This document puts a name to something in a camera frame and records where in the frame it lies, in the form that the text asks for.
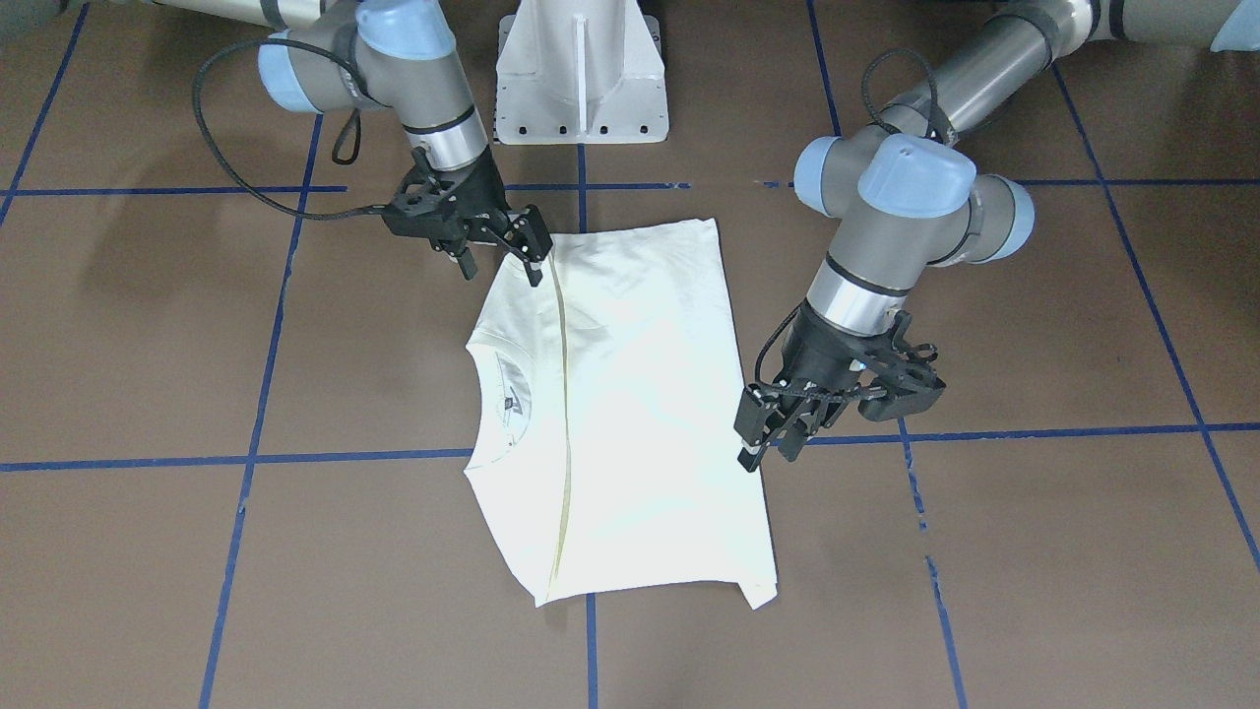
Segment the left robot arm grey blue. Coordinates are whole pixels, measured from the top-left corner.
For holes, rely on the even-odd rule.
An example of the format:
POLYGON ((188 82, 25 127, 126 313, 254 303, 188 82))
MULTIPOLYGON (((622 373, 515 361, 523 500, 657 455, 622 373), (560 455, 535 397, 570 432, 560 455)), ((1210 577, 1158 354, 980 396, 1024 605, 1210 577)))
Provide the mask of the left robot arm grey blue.
POLYGON ((906 340, 905 300, 924 269, 1021 251, 1036 220, 1027 190, 982 174, 958 141, 1040 72, 1097 39, 1254 52, 1257 4, 1011 1, 886 106, 869 98, 866 72, 869 123, 811 141, 793 171, 800 201, 839 227, 805 298, 774 332, 782 369, 743 387, 735 421, 743 470, 757 470, 771 448, 793 461, 847 407, 866 421, 897 421, 940 399, 937 350, 906 340))

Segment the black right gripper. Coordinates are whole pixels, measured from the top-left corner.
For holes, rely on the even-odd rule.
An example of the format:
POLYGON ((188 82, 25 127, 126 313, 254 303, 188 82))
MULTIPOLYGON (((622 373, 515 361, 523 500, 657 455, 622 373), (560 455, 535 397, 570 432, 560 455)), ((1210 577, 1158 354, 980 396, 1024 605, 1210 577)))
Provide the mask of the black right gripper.
POLYGON ((483 149, 472 162, 437 169, 423 147, 412 149, 413 166, 404 175, 382 219, 394 235, 422 238, 454 259, 464 280, 475 280, 478 264, 470 242, 501 246, 509 238, 524 264, 532 288, 541 285, 541 266, 552 251, 552 233, 537 205, 508 217, 510 207, 501 175, 483 149))

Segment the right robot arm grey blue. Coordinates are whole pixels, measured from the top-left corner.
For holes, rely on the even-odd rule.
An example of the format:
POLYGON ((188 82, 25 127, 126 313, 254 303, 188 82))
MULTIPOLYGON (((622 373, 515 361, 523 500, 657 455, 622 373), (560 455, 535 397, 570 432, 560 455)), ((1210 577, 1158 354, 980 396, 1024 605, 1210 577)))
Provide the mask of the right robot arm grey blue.
POLYGON ((514 210, 491 156, 467 72, 436 1, 323 1, 309 26, 289 20, 278 1, 194 3, 194 13, 239 16, 272 29, 215 52, 195 73, 192 111, 215 162, 239 188, 270 205, 226 160, 203 110, 203 89, 220 60, 256 50, 266 93, 284 110, 324 115, 346 110, 344 133, 360 136, 365 111, 394 113, 410 141, 412 166, 391 201, 323 214, 321 220, 378 217, 391 233, 425 239, 475 277, 472 246, 496 246, 539 286, 552 235, 538 207, 514 210))

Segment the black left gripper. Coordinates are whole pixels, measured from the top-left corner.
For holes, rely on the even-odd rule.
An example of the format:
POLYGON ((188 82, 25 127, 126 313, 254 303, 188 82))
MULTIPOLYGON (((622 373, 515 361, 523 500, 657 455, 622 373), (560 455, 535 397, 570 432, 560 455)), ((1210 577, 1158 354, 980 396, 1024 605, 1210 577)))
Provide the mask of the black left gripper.
POLYGON ((735 429, 743 450, 740 466, 752 474, 769 450, 795 462, 819 429, 856 408, 867 421, 895 421, 917 416, 935 406, 946 390, 932 361, 931 343, 911 345, 906 332, 911 314, 895 311, 882 335, 857 336, 833 326, 806 301, 788 322, 782 369, 772 382, 747 383, 737 408, 735 429))

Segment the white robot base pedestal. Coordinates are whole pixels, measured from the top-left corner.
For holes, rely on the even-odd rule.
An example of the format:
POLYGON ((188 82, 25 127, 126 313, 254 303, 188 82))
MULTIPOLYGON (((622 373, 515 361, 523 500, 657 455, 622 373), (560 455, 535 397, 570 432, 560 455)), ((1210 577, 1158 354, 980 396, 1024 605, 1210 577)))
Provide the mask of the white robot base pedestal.
POLYGON ((640 3, 522 1, 498 31, 500 144, 667 140, 662 26, 640 3))

